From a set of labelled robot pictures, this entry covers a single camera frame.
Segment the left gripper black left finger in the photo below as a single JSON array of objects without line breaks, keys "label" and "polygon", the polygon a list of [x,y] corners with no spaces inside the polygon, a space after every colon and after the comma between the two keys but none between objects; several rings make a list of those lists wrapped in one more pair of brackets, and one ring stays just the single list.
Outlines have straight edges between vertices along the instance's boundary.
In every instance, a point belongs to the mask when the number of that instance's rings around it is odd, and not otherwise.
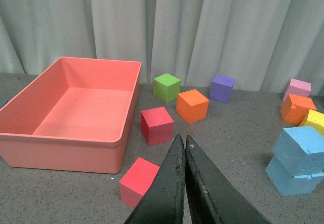
[{"label": "left gripper black left finger", "polygon": [[151,187],[125,223],[182,223],[185,196],[185,148],[175,136]]}]

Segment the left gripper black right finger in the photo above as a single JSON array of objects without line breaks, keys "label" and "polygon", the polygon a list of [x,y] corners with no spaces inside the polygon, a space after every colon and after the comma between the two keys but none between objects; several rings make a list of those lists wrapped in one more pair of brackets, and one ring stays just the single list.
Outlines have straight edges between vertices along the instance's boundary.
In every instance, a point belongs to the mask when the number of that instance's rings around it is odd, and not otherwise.
[{"label": "left gripper black right finger", "polygon": [[270,223],[229,182],[190,135],[186,138],[185,157],[192,223]]}]

